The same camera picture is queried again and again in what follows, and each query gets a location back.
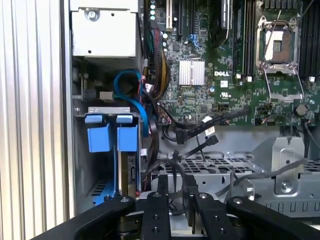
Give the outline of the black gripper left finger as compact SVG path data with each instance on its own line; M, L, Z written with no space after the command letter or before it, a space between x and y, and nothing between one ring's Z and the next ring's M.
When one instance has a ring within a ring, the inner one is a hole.
M37 240L169 240L168 176L145 199L116 196L35 237Z

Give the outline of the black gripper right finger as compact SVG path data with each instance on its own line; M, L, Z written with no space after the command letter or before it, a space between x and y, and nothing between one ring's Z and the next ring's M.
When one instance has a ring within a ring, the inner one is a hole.
M184 176L184 210L194 234L207 240L318 240L319 230L242 196L222 203Z

